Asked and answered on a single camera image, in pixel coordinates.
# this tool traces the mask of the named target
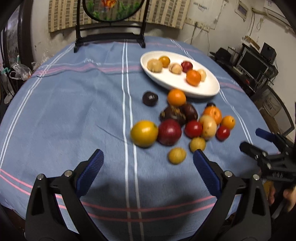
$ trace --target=black speaker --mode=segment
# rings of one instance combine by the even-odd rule
[[[267,43],[264,43],[260,54],[267,60],[267,62],[271,64],[274,63],[274,60],[276,58],[276,51],[274,50],[274,48],[270,47]]]

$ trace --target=white bowl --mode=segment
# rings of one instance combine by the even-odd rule
[[[194,70],[205,70],[207,77],[204,82],[200,82],[197,87],[191,86],[186,82],[186,73],[173,74],[168,68],[163,68],[161,73],[153,73],[147,69],[147,62],[154,58],[159,59],[161,56],[167,56],[170,58],[171,63],[181,64],[183,61],[189,61],[193,65]],[[186,96],[194,98],[204,98],[216,95],[220,90],[220,85],[217,78],[206,67],[196,62],[193,59],[185,57],[181,54],[167,52],[167,51],[151,51],[141,56],[141,66],[146,74],[157,84],[162,87],[170,89],[182,90]]]

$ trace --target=monitor screen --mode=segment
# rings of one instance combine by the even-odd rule
[[[260,71],[265,73],[268,68],[264,63],[262,63],[258,58],[256,58],[248,51],[245,52],[239,65],[245,71],[247,71],[254,79],[257,79],[259,74],[262,75]]]

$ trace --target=circular frame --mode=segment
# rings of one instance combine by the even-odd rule
[[[139,5],[139,7],[133,12],[131,13],[130,15],[128,15],[127,17],[124,17],[124,18],[121,18],[121,19],[116,19],[116,20],[103,20],[103,19],[98,19],[96,17],[94,17],[92,14],[90,14],[90,12],[88,11],[87,7],[86,7],[86,0],[82,0],[82,6],[83,6],[83,10],[84,12],[87,14],[87,16],[89,16],[91,19],[95,20],[95,21],[98,21],[98,22],[105,22],[105,23],[114,23],[114,22],[119,22],[119,21],[122,21],[122,20],[125,20],[131,16],[133,16],[136,12],[139,11],[139,9],[142,7],[143,3],[145,0],[141,0],[141,3]]]

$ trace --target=bolt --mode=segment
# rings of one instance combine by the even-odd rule
[[[65,171],[64,175],[65,175],[66,177],[69,177],[69,176],[72,175],[72,171],[71,171],[71,170],[67,170],[67,171]]]
[[[231,171],[225,171],[224,174],[227,177],[232,177],[232,172]]]
[[[258,180],[260,179],[260,177],[259,177],[258,174],[254,174],[254,175],[253,175],[253,178],[254,178],[256,181],[258,181]]]
[[[42,180],[44,178],[44,175],[43,174],[39,174],[38,176],[37,176],[37,179],[38,180]]]

